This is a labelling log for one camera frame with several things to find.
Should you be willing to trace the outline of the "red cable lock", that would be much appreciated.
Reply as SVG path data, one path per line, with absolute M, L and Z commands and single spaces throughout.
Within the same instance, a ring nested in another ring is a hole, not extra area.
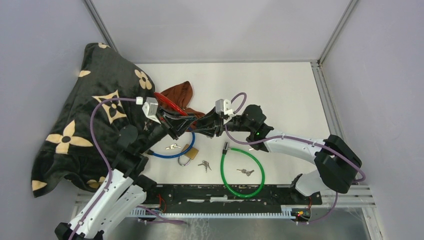
M 167 98 L 160 92 L 154 92 L 154 95 L 161 104 L 165 104 L 166 106 L 170 107 L 172 110 L 182 116 L 188 116 L 188 114 L 184 110 L 182 110 L 178 105 L 176 105 L 174 102 L 172 102 L 169 98 Z

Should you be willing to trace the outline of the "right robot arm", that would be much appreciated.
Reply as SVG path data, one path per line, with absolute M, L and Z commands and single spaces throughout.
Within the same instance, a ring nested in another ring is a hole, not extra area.
M 247 132 L 249 136 L 242 144 L 254 150 L 285 154 L 315 165 L 314 171 L 301 173 L 292 181 L 288 196 L 295 204 L 302 204 L 312 194 L 324 190 L 346 194 L 353 183 L 365 180 L 362 161 L 339 136 L 302 138 L 274 129 L 265 123 L 266 118 L 255 104 L 248 105 L 240 115 L 229 116 L 212 109 L 195 121 L 194 131 L 208 137 Z

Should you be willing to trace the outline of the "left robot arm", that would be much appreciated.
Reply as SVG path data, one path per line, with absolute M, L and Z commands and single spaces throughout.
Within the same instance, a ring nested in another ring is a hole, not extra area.
M 61 222 L 54 233 L 59 240 L 105 240 L 138 205 L 157 198 L 156 182 L 142 175 L 149 158 L 120 153 L 105 182 L 70 222 Z

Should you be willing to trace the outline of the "blue lock key bunch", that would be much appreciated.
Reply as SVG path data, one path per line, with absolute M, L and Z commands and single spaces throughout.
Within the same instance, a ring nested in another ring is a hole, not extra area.
M 166 150 L 173 150 L 173 149 L 180 149 L 181 148 L 181 146 L 179 146 L 177 143 L 173 143 L 173 144 L 170 144 L 169 146 L 167 146 L 165 149 Z

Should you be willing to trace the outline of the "large brass padlock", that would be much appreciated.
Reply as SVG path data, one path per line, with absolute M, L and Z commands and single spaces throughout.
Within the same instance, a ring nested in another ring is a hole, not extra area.
M 183 155 L 177 158 L 177 163 L 180 166 L 185 167 L 189 165 L 192 160 L 195 159 L 198 153 L 199 153 L 199 150 L 195 147 L 192 147 L 189 151 L 187 151 L 186 153 L 184 153 Z

